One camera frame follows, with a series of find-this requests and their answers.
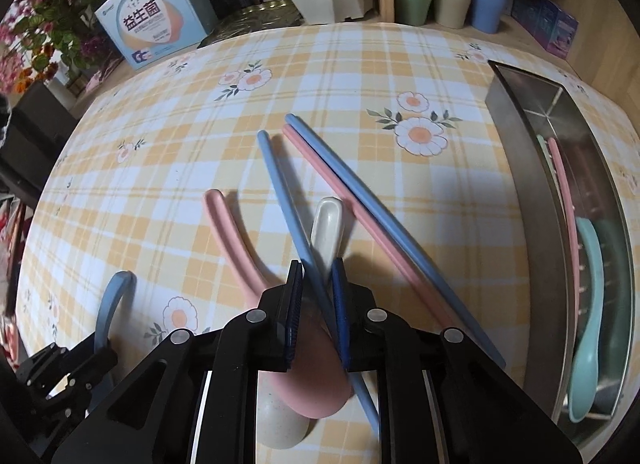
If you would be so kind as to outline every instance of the black chair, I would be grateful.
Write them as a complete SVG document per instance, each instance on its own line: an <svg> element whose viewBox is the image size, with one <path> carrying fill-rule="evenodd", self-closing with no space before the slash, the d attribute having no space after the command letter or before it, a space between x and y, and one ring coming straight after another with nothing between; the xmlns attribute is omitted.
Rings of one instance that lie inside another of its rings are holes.
<svg viewBox="0 0 640 464"><path fill-rule="evenodd" d="M0 178L35 209L65 143L78 122L46 88L35 82L15 108L0 97Z"/></svg>

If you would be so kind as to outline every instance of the stainless steel tray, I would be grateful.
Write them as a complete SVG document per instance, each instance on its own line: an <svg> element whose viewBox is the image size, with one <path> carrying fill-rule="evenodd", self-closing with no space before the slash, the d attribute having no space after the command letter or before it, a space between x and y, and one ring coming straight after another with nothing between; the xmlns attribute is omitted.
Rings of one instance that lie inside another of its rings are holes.
<svg viewBox="0 0 640 464"><path fill-rule="evenodd" d="M564 87L512 66L489 64L495 78L486 105L513 175L529 258L531 310L524 390L581 444L610 420L628 367L634 279L626 222L602 152ZM566 414L566 391L575 339L580 338L589 313L590 290L580 294L575 317L567 224L536 134L556 138L575 214L593 222L605 264L598 389L590 413L577 424Z"/></svg>

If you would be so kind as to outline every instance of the teal spoon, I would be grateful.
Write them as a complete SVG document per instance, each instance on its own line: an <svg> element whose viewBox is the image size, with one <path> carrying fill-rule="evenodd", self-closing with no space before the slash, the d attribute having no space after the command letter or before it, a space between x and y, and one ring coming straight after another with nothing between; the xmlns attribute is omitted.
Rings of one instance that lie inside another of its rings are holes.
<svg viewBox="0 0 640 464"><path fill-rule="evenodd" d="M604 302L604 267L600 242L591 221L576 217L575 224L582 237L591 272L589 319L575 351L569 378L569 419L571 422L580 422L589 413L598 386L598 343Z"/></svg>

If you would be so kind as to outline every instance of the yellow plaid tablecloth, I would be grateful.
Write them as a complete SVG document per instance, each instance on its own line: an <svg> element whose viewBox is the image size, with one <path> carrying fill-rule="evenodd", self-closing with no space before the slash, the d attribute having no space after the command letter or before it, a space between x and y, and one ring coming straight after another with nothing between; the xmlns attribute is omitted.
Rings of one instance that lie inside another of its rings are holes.
<svg viewBox="0 0 640 464"><path fill-rule="evenodd" d="M36 210L18 289L29 352L73 346L93 331L114 272L135 294L111 327L118 371L168 332L222 327L242 297L203 218L209 188L227 196L261 266L280 279L297 254L255 140L282 156L303 223L332 192L285 140L301 116L412 232L495 341L522 384L529 278L510 169L484 98L487 59L564 83L610 163L637 263L639 144L626 115L575 77L530 54L435 30L339 24L250 34L161 63L98 98L56 164ZM412 326L440 326L358 225L346 228L352 282ZM634 346L632 377L640 375ZM259 462L377 462L356 399L299 446L258 448Z"/></svg>

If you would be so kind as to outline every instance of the table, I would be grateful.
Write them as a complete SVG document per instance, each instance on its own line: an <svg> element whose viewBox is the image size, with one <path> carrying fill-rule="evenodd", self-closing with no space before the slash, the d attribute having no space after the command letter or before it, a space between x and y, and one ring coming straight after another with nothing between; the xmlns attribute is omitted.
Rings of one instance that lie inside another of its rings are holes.
<svg viewBox="0 0 640 464"><path fill-rule="evenodd" d="M510 169L484 105L493 76L487 59L571 92L614 175L637 263L640 140L624 112L571 74L525 52L437 30L278 29L175 57L94 101L31 226L18 289L27 350L52 340L73 346L87 336L105 285L121 269L135 272L138 285L111 327L120 376L174 328L201 333L241 312L238 286L201 212L202 193L212 187L226 195L258 264L283 280L297 254L256 132L274 136L308 229L319 200L332 194L278 135L293 112L412 232L522 384L527 252ZM346 236L350 280L370 287L379 306L412 326L439 330L369 235L350 222ZM634 354L630 381L637 390L637 341ZM258 462L378 461L355 398L295 449L257 453Z"/></svg>

